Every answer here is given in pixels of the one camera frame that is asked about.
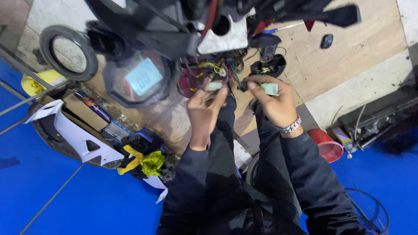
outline black jacket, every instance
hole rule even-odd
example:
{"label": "black jacket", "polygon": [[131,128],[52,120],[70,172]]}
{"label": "black jacket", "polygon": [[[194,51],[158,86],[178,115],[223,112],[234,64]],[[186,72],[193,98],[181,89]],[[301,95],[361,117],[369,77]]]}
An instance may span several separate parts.
{"label": "black jacket", "polygon": [[[307,133],[282,138],[287,169],[312,234],[366,234],[344,188]],[[245,182],[208,205],[208,151],[184,152],[164,200],[157,234],[306,234],[296,208]]]}

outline jacket sleeve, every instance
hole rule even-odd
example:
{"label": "jacket sleeve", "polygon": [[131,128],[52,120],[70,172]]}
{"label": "jacket sleeve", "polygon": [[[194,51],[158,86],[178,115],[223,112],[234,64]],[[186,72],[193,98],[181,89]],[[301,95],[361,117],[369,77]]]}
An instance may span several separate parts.
{"label": "jacket sleeve", "polygon": [[304,132],[281,138],[290,179],[309,234],[365,234],[354,208],[329,162],[319,155],[317,144]]}
{"label": "jacket sleeve", "polygon": [[187,147],[168,186],[157,234],[195,234],[195,220],[204,207],[208,150]]}

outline silver bracelet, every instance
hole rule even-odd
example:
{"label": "silver bracelet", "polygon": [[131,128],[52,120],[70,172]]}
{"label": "silver bracelet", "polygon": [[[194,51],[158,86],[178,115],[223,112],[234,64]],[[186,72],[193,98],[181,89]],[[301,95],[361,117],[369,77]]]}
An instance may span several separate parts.
{"label": "silver bracelet", "polygon": [[302,123],[301,117],[299,117],[298,114],[296,114],[296,116],[296,121],[294,121],[290,126],[286,128],[276,127],[277,130],[279,130],[279,132],[283,134],[289,134],[290,132],[294,131]]}

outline light green connector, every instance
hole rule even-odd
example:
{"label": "light green connector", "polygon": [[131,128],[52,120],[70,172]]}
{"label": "light green connector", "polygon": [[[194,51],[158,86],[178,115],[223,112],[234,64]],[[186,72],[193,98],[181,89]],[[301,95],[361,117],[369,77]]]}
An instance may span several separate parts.
{"label": "light green connector", "polygon": [[261,84],[261,88],[266,92],[268,95],[275,95],[278,96],[277,92],[279,92],[279,85],[276,83],[263,83]]}

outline digital display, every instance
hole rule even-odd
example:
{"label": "digital display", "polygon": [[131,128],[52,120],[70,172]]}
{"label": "digital display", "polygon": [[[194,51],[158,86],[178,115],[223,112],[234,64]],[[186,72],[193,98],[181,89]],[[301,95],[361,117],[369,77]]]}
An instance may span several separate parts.
{"label": "digital display", "polygon": [[146,58],[126,75],[126,80],[137,95],[141,96],[163,79],[154,63]]}

